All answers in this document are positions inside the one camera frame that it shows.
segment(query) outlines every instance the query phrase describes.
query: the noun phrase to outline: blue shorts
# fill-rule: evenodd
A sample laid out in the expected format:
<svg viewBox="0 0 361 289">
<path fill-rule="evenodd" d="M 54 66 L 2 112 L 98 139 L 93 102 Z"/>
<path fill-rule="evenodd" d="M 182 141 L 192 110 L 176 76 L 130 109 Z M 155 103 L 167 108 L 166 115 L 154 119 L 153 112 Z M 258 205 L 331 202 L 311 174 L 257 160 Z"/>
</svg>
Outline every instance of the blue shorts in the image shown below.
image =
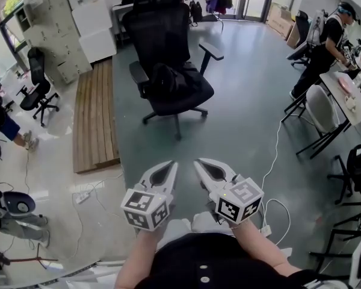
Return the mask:
<svg viewBox="0 0 361 289">
<path fill-rule="evenodd" d="M 6 138 L 13 141 L 17 133 L 20 131 L 20 126 L 6 114 L 4 124 L 0 127 L 0 131 L 6 136 Z"/>
</svg>

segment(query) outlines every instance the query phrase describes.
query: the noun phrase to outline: cardboard box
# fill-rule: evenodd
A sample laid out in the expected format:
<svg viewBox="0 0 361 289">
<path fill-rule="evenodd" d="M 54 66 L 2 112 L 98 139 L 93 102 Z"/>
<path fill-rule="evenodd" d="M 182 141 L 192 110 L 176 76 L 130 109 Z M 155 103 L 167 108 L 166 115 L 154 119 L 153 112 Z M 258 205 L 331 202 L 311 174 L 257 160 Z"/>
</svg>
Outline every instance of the cardboard box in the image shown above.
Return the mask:
<svg viewBox="0 0 361 289">
<path fill-rule="evenodd" d="M 289 35 L 289 38 L 287 40 L 288 46 L 290 46 L 292 49 L 297 48 L 297 43 L 300 40 L 300 32 L 298 31 L 297 23 L 294 24 L 293 29 Z"/>
<path fill-rule="evenodd" d="M 291 19 L 290 11 L 284 10 L 275 5 L 270 12 L 267 24 L 276 30 L 284 40 L 286 40 L 294 26 L 294 21 Z"/>
</svg>

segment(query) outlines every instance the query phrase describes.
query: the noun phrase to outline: desk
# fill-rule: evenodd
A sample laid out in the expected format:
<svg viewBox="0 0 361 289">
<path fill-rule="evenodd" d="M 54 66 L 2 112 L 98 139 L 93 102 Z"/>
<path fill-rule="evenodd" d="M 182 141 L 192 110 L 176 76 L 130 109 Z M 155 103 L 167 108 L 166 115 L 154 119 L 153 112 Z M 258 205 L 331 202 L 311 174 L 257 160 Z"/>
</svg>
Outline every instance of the desk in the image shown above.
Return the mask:
<svg viewBox="0 0 361 289">
<path fill-rule="evenodd" d="M 131 11 L 133 8 L 134 8 L 134 4 L 126 4 L 126 5 L 116 5 L 111 9 L 113 16 L 115 17 L 116 25 L 119 30 L 119 36 L 120 36 L 120 41 L 122 43 L 122 46 L 123 46 L 124 38 L 123 38 L 123 33 L 122 33 L 122 24 L 120 23 L 119 15 L 125 14 L 125 13 Z"/>
</svg>

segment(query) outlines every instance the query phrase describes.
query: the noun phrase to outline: chair base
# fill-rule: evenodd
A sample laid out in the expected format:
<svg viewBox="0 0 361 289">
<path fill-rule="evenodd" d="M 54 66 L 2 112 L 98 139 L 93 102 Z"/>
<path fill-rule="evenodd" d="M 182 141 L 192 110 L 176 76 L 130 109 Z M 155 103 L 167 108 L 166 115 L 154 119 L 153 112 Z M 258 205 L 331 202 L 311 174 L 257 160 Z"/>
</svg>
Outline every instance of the chair base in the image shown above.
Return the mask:
<svg viewBox="0 0 361 289">
<path fill-rule="evenodd" d="M 199 108 L 199 107 L 195 107 L 195 108 L 190 109 L 190 110 L 197 111 L 197 112 L 201 113 L 203 118 L 206 118 L 207 115 L 209 114 L 209 112 L 207 110 Z M 156 116 L 157 116 L 156 113 L 150 113 L 150 114 L 148 114 L 146 117 L 144 117 L 142 119 L 142 123 L 144 125 L 146 125 L 151 118 L 154 118 Z M 182 139 L 182 134 L 181 134 L 181 128 L 179 126 L 179 118 L 178 118 L 177 114 L 174 114 L 174 119 L 175 119 L 175 128 L 176 128 L 175 139 L 177 141 L 179 141 L 179 140 Z"/>
<path fill-rule="evenodd" d="M 35 120 L 36 120 L 36 115 L 39 113 L 39 112 L 42 112 L 42 115 L 41 115 L 41 119 L 40 119 L 40 125 L 42 126 L 42 128 L 45 126 L 45 124 L 43 123 L 43 119 L 44 119 L 44 112 L 45 112 L 45 109 L 47 108 L 53 108 L 55 109 L 56 111 L 59 111 L 59 107 L 55 106 L 55 105 L 49 105 L 49 103 L 51 102 L 51 100 L 53 98 L 59 98 L 59 94 L 57 93 L 54 93 L 51 97 L 47 98 L 45 101 L 40 101 L 40 107 L 38 108 L 38 110 L 35 112 L 35 114 L 32 116 Z"/>
</svg>

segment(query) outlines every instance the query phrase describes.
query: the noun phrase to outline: white cable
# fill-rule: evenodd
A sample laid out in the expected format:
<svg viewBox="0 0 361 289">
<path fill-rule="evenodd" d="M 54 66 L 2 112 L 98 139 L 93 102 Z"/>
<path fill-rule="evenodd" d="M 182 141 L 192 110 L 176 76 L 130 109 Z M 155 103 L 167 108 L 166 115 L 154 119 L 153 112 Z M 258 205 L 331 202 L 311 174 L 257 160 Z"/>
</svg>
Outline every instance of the white cable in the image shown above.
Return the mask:
<svg viewBox="0 0 361 289">
<path fill-rule="evenodd" d="M 279 122 L 279 127 L 278 127 L 278 130 L 277 130 L 277 142 L 276 142 L 276 157 L 274 158 L 274 161 L 273 163 L 271 164 L 271 168 L 270 170 L 268 171 L 268 173 L 264 176 L 264 178 L 262 179 L 262 186 L 261 186 L 261 189 L 263 190 L 264 189 L 264 184 L 265 184 L 265 178 L 271 173 L 271 171 L 273 170 L 273 167 L 274 167 L 274 164 L 276 163 L 277 161 L 277 158 L 278 158 L 278 142 L 279 142 L 279 131 L 281 130 L 281 125 L 282 125 L 282 120 Z M 286 210 L 286 212 L 288 213 L 288 217 L 289 217 L 289 225 L 288 225 L 288 228 L 285 232 L 285 234 L 282 236 L 282 238 L 278 241 L 278 243 L 276 243 L 276 245 L 278 245 L 285 237 L 286 235 L 288 234 L 289 230 L 290 230 L 290 225 L 291 225 L 291 218 L 290 218 L 290 213 L 289 213 L 289 210 L 287 209 L 287 207 L 279 200 L 277 199 L 270 199 L 266 205 L 264 206 L 264 203 L 262 202 L 261 203 L 261 207 L 262 207 L 262 211 L 264 212 L 264 221 L 263 221 L 263 224 L 262 224 L 262 227 L 265 227 L 267 226 L 267 221 L 266 221 L 266 213 L 267 213 L 267 205 L 270 201 L 276 201 L 277 203 L 281 204 L 281 206 L 284 207 L 284 209 Z"/>
</svg>

